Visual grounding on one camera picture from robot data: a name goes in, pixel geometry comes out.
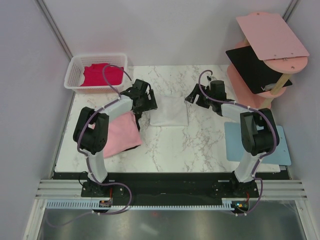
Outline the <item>pink t shirt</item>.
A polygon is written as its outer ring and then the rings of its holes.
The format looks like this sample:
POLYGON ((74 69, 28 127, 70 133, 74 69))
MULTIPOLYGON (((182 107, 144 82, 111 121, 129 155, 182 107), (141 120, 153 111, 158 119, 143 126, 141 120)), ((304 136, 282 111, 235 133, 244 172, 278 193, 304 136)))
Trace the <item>pink t shirt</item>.
POLYGON ((140 146, 142 143, 134 113, 132 111, 126 112, 109 124, 103 157, 112 157, 140 146))

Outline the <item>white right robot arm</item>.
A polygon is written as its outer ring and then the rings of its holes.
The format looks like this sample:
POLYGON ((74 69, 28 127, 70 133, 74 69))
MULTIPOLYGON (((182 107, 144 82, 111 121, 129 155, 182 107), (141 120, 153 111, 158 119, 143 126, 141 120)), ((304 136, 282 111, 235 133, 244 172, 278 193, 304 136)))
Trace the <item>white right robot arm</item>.
POLYGON ((265 156, 279 145, 280 138, 272 111, 269 108, 254 109, 227 98, 222 80, 213 80, 208 86, 197 83, 185 101, 202 107, 240 124, 240 136, 244 154, 234 171, 235 181, 229 191, 235 197, 247 191, 246 183, 255 179, 258 166, 265 156))

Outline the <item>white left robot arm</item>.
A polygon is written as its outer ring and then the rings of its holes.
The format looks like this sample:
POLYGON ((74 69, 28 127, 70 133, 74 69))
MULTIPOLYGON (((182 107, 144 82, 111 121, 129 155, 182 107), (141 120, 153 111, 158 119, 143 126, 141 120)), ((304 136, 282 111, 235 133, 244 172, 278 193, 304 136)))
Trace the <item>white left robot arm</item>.
POLYGON ((133 86, 119 93, 119 96, 95 110, 84 107, 80 111, 73 140, 77 150, 86 157, 88 178, 94 181, 92 191, 99 197, 106 196, 110 185, 104 181, 108 172, 105 167, 103 149, 108 140, 109 125, 118 122, 119 117, 129 114, 133 117, 134 128, 139 131, 142 113, 158 108, 151 85, 136 79, 133 86))

